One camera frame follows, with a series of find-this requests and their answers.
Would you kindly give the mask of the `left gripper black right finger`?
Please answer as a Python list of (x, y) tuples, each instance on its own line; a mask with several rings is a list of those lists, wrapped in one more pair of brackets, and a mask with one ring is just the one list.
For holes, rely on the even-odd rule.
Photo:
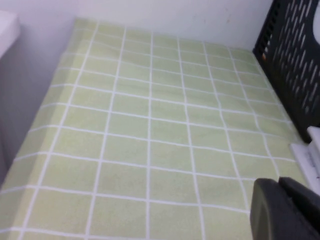
[(280, 177), (280, 240), (320, 238), (320, 196), (290, 177)]

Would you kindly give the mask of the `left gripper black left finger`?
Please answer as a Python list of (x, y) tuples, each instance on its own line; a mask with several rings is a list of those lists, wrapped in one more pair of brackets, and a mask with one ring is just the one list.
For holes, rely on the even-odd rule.
[(254, 240), (279, 240), (281, 195), (279, 181), (258, 178), (254, 182), (250, 209)]

